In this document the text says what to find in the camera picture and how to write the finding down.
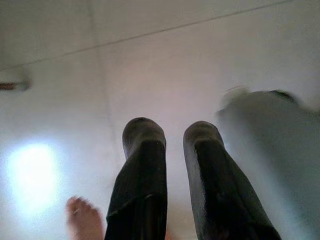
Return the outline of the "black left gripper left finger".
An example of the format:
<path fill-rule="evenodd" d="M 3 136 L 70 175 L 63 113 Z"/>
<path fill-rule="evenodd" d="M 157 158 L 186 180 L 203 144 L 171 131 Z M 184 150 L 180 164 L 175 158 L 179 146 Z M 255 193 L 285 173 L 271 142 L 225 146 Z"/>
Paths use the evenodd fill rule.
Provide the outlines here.
<path fill-rule="evenodd" d="M 145 117 L 122 133 L 125 163 L 118 173 L 106 215 L 106 240 L 163 240 L 167 227 L 166 138 Z"/>

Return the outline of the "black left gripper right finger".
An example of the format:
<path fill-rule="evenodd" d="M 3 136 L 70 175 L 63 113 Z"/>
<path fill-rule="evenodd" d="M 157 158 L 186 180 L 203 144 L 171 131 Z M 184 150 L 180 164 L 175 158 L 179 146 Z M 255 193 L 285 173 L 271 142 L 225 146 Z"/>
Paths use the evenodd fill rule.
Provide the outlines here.
<path fill-rule="evenodd" d="M 206 121 L 183 135 L 191 207 L 199 240 L 279 240 L 250 181 Z"/>

